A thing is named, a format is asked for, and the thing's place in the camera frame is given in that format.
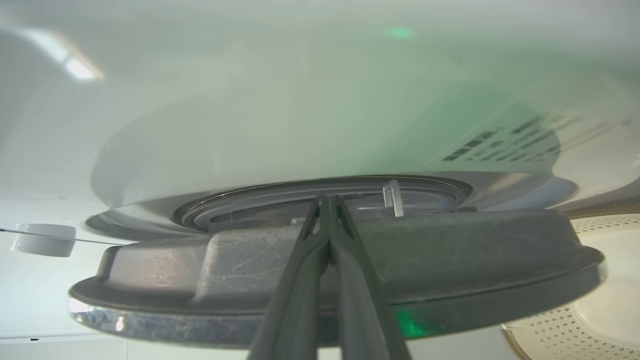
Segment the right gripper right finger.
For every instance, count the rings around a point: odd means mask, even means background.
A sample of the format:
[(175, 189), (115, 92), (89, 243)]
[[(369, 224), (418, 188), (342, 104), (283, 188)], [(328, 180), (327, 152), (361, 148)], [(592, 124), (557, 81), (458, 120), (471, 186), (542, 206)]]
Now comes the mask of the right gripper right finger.
[(409, 360), (405, 338), (345, 201), (331, 195), (327, 205), (343, 360)]

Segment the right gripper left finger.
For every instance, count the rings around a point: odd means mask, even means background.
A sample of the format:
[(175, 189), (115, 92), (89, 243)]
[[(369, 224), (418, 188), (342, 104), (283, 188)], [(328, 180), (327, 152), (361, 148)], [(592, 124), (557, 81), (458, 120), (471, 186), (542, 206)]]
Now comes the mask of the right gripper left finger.
[(329, 265), (329, 205), (318, 196), (302, 224), (262, 323), (249, 360), (316, 360), (320, 280)]

